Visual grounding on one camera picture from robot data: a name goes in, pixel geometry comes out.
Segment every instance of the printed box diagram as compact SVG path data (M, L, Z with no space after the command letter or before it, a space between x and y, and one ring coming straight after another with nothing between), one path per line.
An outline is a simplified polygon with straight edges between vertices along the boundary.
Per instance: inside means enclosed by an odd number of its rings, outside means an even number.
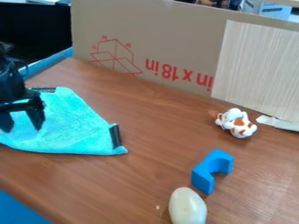
M107 67L123 74L142 74L134 64L134 54L118 39L105 39L93 47L96 52L90 53L90 63Z

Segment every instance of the foam block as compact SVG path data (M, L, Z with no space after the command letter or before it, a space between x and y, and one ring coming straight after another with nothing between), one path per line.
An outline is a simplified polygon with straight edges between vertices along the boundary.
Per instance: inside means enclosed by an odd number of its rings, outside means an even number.
M233 157L221 149L212 150L191 173L191 183L205 194L211 194L214 187L212 173L231 173L233 170Z

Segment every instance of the robotic arm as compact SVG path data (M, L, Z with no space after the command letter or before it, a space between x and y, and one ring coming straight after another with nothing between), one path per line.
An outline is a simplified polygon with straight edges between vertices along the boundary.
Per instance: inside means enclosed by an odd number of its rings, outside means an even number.
M10 113L18 111L25 111L35 129L40 130L45 121L44 109L40 92L25 87L14 60L5 55L0 44L0 130L11 132L14 121Z

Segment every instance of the stuffed toy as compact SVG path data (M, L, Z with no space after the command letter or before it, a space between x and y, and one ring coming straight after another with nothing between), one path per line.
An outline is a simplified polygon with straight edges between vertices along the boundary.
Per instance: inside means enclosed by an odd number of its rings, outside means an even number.
M257 126L249 121L247 112L238 108L231 108L224 114L217 114L215 123L223 130L230 130L237 138L250 137L257 130Z

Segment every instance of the towel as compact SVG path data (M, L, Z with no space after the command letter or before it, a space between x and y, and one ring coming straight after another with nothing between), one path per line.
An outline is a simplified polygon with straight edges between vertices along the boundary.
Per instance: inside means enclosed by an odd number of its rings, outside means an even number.
M0 130L0 143L21 151L84 155L117 155L128 151L114 147L109 124L67 87L42 92L45 122L36 130L24 111L11 113L15 125L10 133Z

